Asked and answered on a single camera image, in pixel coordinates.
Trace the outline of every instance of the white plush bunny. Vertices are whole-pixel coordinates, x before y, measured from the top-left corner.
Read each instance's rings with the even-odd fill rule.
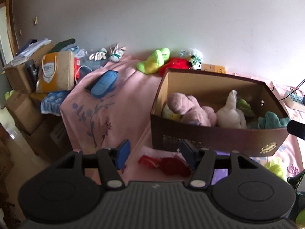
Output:
[[[110,50],[109,61],[117,63],[122,58],[124,52],[127,51],[127,48],[124,46],[121,49],[119,49],[119,43],[117,43],[113,50],[111,49],[111,47],[109,47],[109,50]]]
[[[232,90],[227,98],[226,105],[216,113],[217,125],[222,128],[247,129],[243,112],[236,109],[237,92]]]

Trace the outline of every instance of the blue pencil case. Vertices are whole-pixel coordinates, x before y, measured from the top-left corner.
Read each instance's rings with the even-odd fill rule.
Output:
[[[117,71],[109,70],[87,86],[86,90],[90,91],[95,98],[102,98],[113,89],[117,77]]]

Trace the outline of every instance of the pink plush toy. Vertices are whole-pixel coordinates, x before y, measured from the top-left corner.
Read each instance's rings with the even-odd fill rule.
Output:
[[[182,93],[173,93],[167,99],[167,105],[175,114],[182,115],[181,122],[200,126],[216,126],[216,113],[211,107],[200,107],[196,98]]]

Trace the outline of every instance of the pink bedsheet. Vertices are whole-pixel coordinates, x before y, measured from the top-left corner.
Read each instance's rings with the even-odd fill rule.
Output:
[[[132,152],[126,168],[120,171],[126,183],[130,180],[181,180],[180,176],[166,176],[160,170],[148,169],[137,163],[143,154],[153,157],[178,154],[152,149],[149,112],[161,78],[136,71],[138,62],[128,56],[119,63],[108,63],[81,80],[60,107],[69,138],[73,148],[80,149],[85,154],[92,154],[101,148],[116,147],[123,139],[129,139]],[[119,72],[114,90],[102,99],[92,97],[84,88],[109,69]],[[278,98],[286,91],[285,86],[266,83],[271,89],[274,87]],[[292,119],[303,121],[305,118],[298,111],[287,110]],[[277,156],[287,165],[287,176],[294,176],[303,170],[296,137],[290,135],[273,157]],[[273,157],[255,160],[264,164]],[[87,175],[99,182],[96,170],[87,172]]]

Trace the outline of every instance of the gold logo on box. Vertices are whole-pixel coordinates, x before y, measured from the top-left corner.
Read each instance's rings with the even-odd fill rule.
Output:
[[[276,147],[276,143],[275,143],[275,142],[272,142],[272,143],[267,144],[266,146],[264,146],[264,147],[260,150],[260,153],[268,153],[268,152],[271,152],[275,147]]]

